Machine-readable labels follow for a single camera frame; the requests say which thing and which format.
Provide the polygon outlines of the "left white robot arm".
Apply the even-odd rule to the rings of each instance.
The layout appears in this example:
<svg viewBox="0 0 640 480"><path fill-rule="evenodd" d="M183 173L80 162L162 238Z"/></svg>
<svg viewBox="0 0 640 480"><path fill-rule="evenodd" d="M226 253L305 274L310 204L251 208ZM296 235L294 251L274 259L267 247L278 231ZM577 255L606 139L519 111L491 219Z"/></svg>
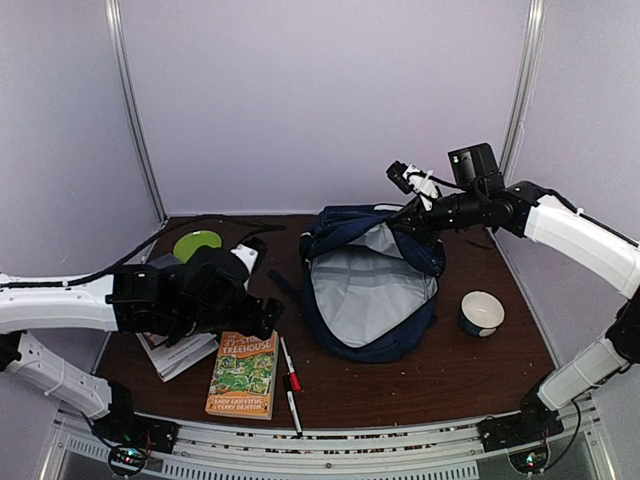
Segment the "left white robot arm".
<svg viewBox="0 0 640 480"><path fill-rule="evenodd" d="M1 280L1 369L25 379L89 419L104 422L123 444L144 433L130 390L93 376L48 350L36 330L88 329L164 336L173 345L231 331L267 340L283 311L274 298L249 293L261 255L239 245L201 247L187 262L124 264L105 273Z"/></svg>

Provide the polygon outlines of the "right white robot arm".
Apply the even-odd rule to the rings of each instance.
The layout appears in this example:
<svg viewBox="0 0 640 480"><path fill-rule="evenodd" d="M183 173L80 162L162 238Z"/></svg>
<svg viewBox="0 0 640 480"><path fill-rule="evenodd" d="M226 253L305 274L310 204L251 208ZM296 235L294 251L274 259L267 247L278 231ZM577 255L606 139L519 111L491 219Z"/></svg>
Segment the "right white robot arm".
<svg viewBox="0 0 640 480"><path fill-rule="evenodd" d="M442 196L430 178L398 183L412 200L394 229L430 245L445 230L481 225L533 242L499 243L563 363L538 386L533 404L513 419L519 440L535 440L558 410L639 361L639 246L597 224L561 196L531 182L481 194Z"/></svg>

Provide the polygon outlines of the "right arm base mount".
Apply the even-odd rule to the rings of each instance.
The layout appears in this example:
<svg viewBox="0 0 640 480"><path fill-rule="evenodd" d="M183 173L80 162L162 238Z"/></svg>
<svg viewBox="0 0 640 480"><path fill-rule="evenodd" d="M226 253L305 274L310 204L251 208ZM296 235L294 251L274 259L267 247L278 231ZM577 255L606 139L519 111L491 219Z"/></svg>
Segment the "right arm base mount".
<svg viewBox="0 0 640 480"><path fill-rule="evenodd" d="M536 425L526 421L521 412L488 416L477 428L485 453L505 450L510 465L526 475L540 474L551 463L549 440L564 432L558 416Z"/></svg>

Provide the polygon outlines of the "navy blue backpack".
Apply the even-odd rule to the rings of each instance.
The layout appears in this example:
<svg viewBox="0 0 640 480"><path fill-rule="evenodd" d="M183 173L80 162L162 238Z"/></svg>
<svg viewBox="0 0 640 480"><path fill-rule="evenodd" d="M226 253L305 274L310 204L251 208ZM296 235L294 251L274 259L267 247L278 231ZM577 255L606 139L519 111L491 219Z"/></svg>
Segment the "navy blue backpack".
<svg viewBox="0 0 640 480"><path fill-rule="evenodd" d="M314 338L337 357L369 364L400 360L436 321L444 245L391 228L400 210L327 206L300 235L300 288L275 270L268 273L297 301Z"/></svg>

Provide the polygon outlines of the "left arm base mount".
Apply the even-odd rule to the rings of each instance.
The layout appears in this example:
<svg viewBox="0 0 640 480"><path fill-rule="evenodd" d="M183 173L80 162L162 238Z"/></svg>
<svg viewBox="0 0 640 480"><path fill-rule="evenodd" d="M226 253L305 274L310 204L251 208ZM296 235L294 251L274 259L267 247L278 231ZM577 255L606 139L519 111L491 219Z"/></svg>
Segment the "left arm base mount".
<svg viewBox="0 0 640 480"><path fill-rule="evenodd" d="M91 433L106 446L107 465L120 477L141 473L153 453L170 454L178 437L175 422L134 414L87 419Z"/></svg>

